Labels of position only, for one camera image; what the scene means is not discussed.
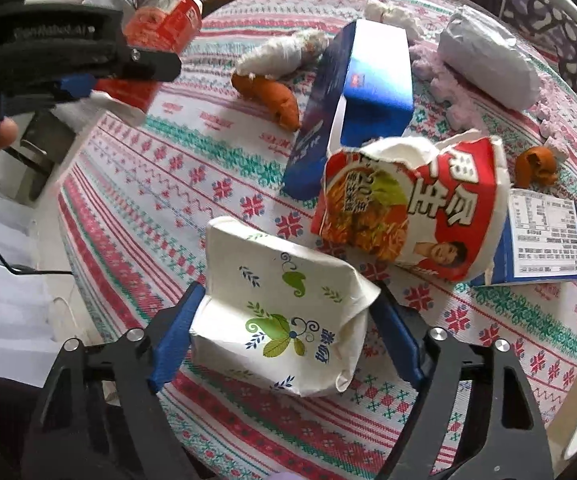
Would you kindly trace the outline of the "blue box with label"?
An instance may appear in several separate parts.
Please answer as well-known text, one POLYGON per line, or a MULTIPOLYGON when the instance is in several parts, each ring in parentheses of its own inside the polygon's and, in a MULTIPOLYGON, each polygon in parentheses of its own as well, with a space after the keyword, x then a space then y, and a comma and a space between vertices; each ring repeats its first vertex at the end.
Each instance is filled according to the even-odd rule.
POLYGON ((507 220, 475 287, 577 281, 577 206, 521 188, 510 192, 507 220))

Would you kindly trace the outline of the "white floral paper box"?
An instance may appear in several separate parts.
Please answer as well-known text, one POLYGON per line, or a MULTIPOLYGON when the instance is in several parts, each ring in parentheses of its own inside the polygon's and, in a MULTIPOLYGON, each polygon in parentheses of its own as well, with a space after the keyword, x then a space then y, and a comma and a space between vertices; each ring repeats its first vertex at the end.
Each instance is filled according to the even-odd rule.
POLYGON ((344 260, 228 216, 208 222, 205 250, 194 365, 302 398, 347 390, 377 285, 344 260))

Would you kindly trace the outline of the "red instant noodle cup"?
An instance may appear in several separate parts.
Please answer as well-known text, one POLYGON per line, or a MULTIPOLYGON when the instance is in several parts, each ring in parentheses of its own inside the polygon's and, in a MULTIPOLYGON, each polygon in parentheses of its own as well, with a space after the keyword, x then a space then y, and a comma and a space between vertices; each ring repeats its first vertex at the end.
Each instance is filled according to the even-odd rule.
POLYGON ((470 281, 494 260, 510 188, 501 137, 477 130, 343 146, 325 163, 311 229, 400 268, 470 281))

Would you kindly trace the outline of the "long blue carton box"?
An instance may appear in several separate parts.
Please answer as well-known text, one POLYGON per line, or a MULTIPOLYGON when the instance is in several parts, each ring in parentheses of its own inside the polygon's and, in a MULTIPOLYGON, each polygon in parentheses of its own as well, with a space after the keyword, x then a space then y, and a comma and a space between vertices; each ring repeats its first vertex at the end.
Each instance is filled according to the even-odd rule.
POLYGON ((407 32, 365 18, 347 24, 318 64, 284 170, 284 193, 316 198, 333 153, 401 136, 414 109, 407 32))

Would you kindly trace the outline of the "grey white paper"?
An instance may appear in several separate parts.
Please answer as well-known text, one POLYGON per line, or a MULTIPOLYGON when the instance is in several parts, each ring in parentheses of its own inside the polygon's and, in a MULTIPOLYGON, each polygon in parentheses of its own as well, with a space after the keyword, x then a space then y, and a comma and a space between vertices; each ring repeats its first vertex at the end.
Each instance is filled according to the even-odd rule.
POLYGON ((439 57, 509 110, 527 110, 540 96, 539 73, 505 26, 460 6, 439 36, 439 57))

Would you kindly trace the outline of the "white crumpled tissue roll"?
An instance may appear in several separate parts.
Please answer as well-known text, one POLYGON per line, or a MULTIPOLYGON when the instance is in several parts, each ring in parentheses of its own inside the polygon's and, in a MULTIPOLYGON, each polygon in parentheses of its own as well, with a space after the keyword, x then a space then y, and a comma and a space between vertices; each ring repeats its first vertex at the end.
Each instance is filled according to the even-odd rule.
POLYGON ((290 36, 272 37, 244 53, 235 63, 235 73, 279 79, 317 61, 328 46, 327 34, 315 28, 298 30, 290 36))

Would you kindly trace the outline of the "white tissue wad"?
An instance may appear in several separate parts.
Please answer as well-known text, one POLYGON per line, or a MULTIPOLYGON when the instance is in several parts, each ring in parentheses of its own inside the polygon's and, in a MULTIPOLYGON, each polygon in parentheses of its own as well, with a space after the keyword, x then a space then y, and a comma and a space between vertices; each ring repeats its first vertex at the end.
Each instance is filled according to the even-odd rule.
POLYGON ((413 14, 395 4, 367 0, 363 16, 366 20, 402 28, 409 42, 420 41, 423 30, 413 14))

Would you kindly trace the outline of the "small orange peel piece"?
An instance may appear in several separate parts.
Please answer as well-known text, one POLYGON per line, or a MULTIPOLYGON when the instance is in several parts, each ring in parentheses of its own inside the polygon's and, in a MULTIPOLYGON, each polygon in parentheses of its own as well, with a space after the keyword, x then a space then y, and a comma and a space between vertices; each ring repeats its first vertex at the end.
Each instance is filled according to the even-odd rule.
POLYGON ((557 180, 558 164, 549 148, 535 146, 517 156, 514 164, 514 184, 517 188, 529 188, 532 184, 549 188, 557 180))

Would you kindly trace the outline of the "patterned striped tablecloth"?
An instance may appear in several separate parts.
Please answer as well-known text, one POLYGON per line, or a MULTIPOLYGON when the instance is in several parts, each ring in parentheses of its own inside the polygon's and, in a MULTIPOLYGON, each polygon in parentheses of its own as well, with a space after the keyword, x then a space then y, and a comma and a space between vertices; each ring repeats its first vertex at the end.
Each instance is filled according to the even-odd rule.
MULTIPOLYGON (((179 79, 131 128, 106 115, 92 129, 58 196, 66 252, 98 331, 113 340, 175 304, 206 278, 205 228, 229 214, 253 228, 352 263, 398 300, 464 341, 509 340, 543 419, 577 388, 577 282, 474 288, 423 278, 335 246, 310 232, 315 206, 282 192, 293 139, 230 84, 236 58, 269 37, 304 27, 335 34, 367 0, 235 0, 205 18, 182 56, 179 79)), ((462 0, 383 0, 415 14, 436 41, 462 0)), ((515 157, 540 143, 543 118, 562 130, 569 157, 553 194, 577 205, 577 94, 561 77, 558 48, 517 26, 545 88, 512 113, 487 96, 474 104, 515 157)), ((370 332, 349 389, 301 400, 185 364, 162 393, 182 444, 228 479, 293 470, 311 479, 370 479, 406 422, 415 392, 370 332)))

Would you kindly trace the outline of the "pink tissue pieces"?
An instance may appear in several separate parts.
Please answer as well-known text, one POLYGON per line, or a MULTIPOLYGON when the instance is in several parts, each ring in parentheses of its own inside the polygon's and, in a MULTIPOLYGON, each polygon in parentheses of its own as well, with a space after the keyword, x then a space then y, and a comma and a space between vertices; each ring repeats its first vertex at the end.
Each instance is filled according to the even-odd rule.
MULTIPOLYGON (((476 110, 471 96, 441 61, 437 51, 421 42, 415 42, 409 47, 409 54, 412 74, 426 82, 430 94, 438 104, 449 104, 446 117, 450 127, 456 132, 477 130, 483 136, 488 136, 488 128, 481 113, 476 110)), ((539 119, 543 145, 549 148, 558 162, 564 162, 569 158, 569 146, 561 124, 551 118, 549 96, 544 88, 540 89, 539 98, 531 106, 531 110, 535 110, 539 119)))

